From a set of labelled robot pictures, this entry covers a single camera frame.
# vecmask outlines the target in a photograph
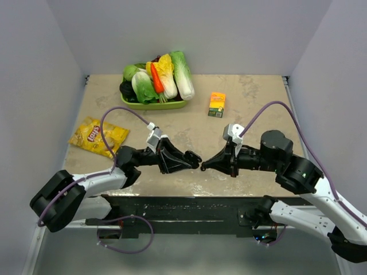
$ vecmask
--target green basket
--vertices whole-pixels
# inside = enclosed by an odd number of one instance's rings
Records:
[[[135,66],[144,69],[145,63],[137,63]],[[124,102],[130,109],[133,110],[170,110],[170,109],[180,109],[184,107],[188,102],[185,100],[182,101],[171,101],[165,103],[130,103],[128,102],[123,95],[121,94],[121,100]]]

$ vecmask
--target beige table surface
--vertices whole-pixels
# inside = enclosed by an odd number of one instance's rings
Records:
[[[91,75],[85,87],[76,127],[86,116],[100,119],[111,107],[124,105],[120,99],[121,75]],[[223,128],[229,123],[242,126],[266,103],[281,100],[289,105],[281,76],[250,75],[193,75],[195,98],[182,109],[166,111],[138,111],[148,121],[159,126],[181,151],[192,150],[203,160],[214,156],[225,145]],[[210,94],[227,95],[223,118],[209,117]],[[118,110],[111,112],[107,122],[130,129],[124,144],[137,149],[146,147],[149,134],[146,126],[134,115]],[[279,106],[269,107],[245,135],[244,143],[259,148],[260,137],[270,129],[282,131],[293,140],[294,152],[303,155],[299,137],[287,111]],[[73,174],[84,174],[109,168],[106,157],[70,146],[65,168]],[[142,174],[131,187],[107,192],[110,195],[141,196],[293,196],[275,183],[271,172],[240,170],[231,178],[215,170],[186,170],[162,175],[157,166],[138,168]]]

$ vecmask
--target gray floor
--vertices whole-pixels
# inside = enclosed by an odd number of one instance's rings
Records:
[[[148,235],[114,242],[133,249]],[[334,254],[323,242],[288,229],[275,246],[231,235],[156,235],[148,250],[125,255],[96,245],[96,229],[46,233],[34,274],[340,274]]]

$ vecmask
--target snack bag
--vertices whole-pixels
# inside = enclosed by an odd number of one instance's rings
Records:
[[[103,143],[100,133],[100,123],[101,121],[99,119],[93,119],[90,116],[86,117],[70,138],[69,143],[112,159],[111,153]],[[104,122],[103,133],[108,146],[116,153],[129,133],[129,130]]]

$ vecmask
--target robotic arm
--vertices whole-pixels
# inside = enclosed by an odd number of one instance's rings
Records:
[[[103,197],[93,196],[134,184],[141,174],[136,167],[157,165],[162,174],[199,167],[201,158],[194,152],[182,153],[153,123],[148,129],[151,132],[147,147],[137,150],[121,146],[116,153],[116,163],[110,169],[82,175],[71,175],[66,170],[55,173],[30,202],[43,225],[56,232],[73,220],[105,218],[112,209],[110,204]]]
[[[331,244],[332,250],[351,262],[367,261],[367,228],[358,221],[367,218],[338,194],[335,199],[329,181],[311,161],[294,155],[293,142],[280,131],[272,130],[261,136],[260,149],[242,145],[238,124],[225,127],[225,147],[201,165],[201,170],[212,168],[231,177],[239,169],[275,172],[275,182],[316,206],[327,217],[319,217],[296,209],[275,198],[264,196],[262,202],[246,213],[247,219],[257,225],[269,221],[290,225],[321,237]],[[353,213],[351,215],[340,204]]]

